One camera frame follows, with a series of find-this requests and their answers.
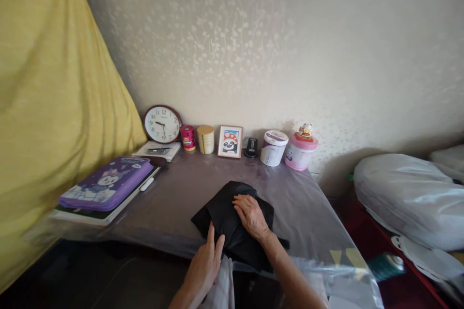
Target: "white lid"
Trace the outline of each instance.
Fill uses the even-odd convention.
[[[274,146],[285,146],[289,143],[288,136],[278,130],[268,130],[264,134],[264,140]]]

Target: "notebook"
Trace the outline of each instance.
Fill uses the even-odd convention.
[[[175,156],[181,148],[180,142],[170,144],[160,144],[154,141],[147,142],[140,150],[133,153],[133,156],[153,156],[166,158],[168,162]]]

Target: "pink lid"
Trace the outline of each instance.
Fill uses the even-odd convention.
[[[297,136],[298,132],[295,132],[295,134],[291,138],[291,143],[295,145],[298,148],[301,148],[302,150],[307,150],[307,151],[314,151],[317,149],[319,145],[319,141],[315,137],[311,137],[311,139],[308,139],[306,141],[300,140],[300,137]]]

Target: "floor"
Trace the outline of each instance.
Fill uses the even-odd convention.
[[[64,241],[0,296],[0,308],[163,309],[188,266],[189,260],[147,248]],[[233,280],[236,308],[277,307],[276,281],[240,272]]]

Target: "yellow container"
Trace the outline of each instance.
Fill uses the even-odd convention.
[[[202,154],[208,155],[214,152],[214,128],[211,126],[200,126],[197,129],[198,147]]]

